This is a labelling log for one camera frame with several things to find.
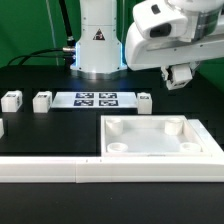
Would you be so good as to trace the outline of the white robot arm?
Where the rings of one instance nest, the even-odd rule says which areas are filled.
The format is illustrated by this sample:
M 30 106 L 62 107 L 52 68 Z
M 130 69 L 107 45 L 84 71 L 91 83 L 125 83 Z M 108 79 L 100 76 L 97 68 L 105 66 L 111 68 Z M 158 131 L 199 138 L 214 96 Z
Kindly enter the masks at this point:
M 126 40 L 116 36 L 116 0 L 80 0 L 81 38 L 73 72 L 110 78 L 159 68 L 168 89 L 186 86 L 198 64 L 224 57 L 224 0 L 144 0 L 133 7 Z

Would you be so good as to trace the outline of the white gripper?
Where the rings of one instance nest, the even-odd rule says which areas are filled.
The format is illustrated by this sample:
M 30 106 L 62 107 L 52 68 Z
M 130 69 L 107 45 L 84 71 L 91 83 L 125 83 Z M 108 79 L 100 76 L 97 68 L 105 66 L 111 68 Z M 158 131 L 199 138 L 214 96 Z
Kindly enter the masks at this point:
M 144 0 L 135 5 L 125 45 L 128 67 L 161 67 L 167 88 L 167 66 L 189 63 L 194 76 L 199 61 L 224 57 L 223 7 L 224 0 Z

